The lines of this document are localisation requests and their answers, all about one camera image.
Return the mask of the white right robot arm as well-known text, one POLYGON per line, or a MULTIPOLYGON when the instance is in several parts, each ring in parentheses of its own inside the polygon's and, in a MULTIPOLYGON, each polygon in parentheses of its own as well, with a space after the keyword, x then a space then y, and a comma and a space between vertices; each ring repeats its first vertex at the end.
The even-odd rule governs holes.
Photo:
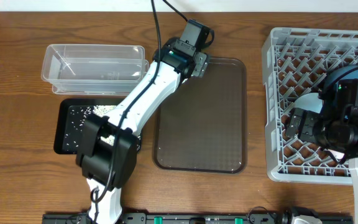
POLYGON ((297 137, 331 152, 348 163, 354 189, 355 223, 358 223, 358 79, 332 82, 319 95, 320 112, 294 108, 285 135, 297 137))

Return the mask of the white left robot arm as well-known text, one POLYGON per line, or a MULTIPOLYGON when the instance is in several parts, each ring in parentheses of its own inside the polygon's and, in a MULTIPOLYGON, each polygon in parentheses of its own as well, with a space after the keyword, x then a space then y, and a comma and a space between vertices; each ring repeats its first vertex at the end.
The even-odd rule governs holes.
POLYGON ((124 100, 104 115, 86 118, 76 164, 91 190, 88 223, 118 221, 121 189, 134 171, 142 128, 183 82, 203 76, 209 62, 203 49, 213 42, 213 29, 188 20, 181 37, 159 44, 147 74, 124 100))

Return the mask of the pile of rice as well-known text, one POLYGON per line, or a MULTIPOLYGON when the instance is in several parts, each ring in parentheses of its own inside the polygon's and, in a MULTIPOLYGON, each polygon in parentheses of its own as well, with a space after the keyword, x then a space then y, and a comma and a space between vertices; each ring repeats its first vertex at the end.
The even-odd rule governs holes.
POLYGON ((95 114, 102 117, 115 107, 115 105, 70 106, 65 122, 65 134, 63 135, 62 143, 63 151, 71 154, 78 150, 85 120, 89 115, 95 114))

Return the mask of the light blue bowl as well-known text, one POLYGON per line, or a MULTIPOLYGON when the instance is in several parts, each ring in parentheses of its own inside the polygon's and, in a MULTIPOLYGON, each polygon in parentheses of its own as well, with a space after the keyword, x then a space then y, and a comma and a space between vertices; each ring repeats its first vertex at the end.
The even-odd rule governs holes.
POLYGON ((318 96, 318 93, 305 94, 295 100, 294 107, 320 113, 323 107, 323 100, 319 99, 318 96))

